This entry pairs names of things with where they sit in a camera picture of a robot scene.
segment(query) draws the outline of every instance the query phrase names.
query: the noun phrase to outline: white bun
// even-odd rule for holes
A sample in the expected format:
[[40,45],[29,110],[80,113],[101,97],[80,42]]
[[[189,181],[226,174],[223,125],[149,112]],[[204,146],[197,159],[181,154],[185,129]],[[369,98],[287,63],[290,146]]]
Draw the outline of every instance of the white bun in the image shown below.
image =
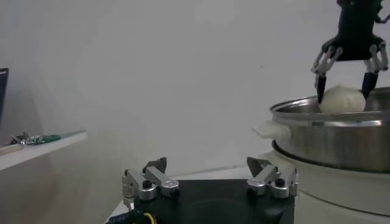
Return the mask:
[[362,112],[364,107],[366,100],[360,91],[340,85],[326,90],[319,105],[323,113]]

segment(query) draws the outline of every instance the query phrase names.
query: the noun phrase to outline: cable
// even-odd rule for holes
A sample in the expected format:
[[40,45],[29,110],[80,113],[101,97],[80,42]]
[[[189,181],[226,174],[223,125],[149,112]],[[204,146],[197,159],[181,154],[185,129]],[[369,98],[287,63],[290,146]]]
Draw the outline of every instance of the cable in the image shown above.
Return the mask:
[[151,224],[155,224],[152,214],[145,212],[144,216],[148,217],[151,221]]
[[153,216],[153,219],[154,219],[154,224],[157,224],[157,219],[156,219],[156,216],[152,215]]

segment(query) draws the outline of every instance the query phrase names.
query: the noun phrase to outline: white wall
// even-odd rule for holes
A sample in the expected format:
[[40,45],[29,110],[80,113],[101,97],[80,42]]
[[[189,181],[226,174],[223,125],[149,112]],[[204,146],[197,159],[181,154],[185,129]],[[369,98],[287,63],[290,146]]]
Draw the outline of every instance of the white wall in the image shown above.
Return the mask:
[[[269,150],[251,126],[315,93],[310,68],[338,14],[329,0],[1,0],[2,138],[86,128],[89,139],[2,174],[13,206],[0,222],[103,222],[125,168],[167,156],[169,173],[185,173]],[[328,86],[359,87],[363,72],[337,64]],[[14,188],[18,169],[35,175],[28,189]]]

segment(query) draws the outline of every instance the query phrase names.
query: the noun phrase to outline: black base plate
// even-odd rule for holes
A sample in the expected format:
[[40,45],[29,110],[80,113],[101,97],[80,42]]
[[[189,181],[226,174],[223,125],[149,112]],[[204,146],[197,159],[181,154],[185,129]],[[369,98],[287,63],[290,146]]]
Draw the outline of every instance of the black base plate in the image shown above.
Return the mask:
[[180,196],[135,200],[135,209],[150,212],[159,224],[294,223],[294,198],[267,194],[248,197],[246,180],[180,180]]

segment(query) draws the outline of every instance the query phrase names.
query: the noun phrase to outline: white pot handle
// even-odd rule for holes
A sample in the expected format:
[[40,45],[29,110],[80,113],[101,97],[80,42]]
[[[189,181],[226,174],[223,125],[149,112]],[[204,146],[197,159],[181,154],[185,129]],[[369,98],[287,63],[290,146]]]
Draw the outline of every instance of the white pot handle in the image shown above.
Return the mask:
[[266,121],[258,127],[252,127],[260,137],[274,140],[289,140],[291,130],[287,125],[279,124],[274,121]]

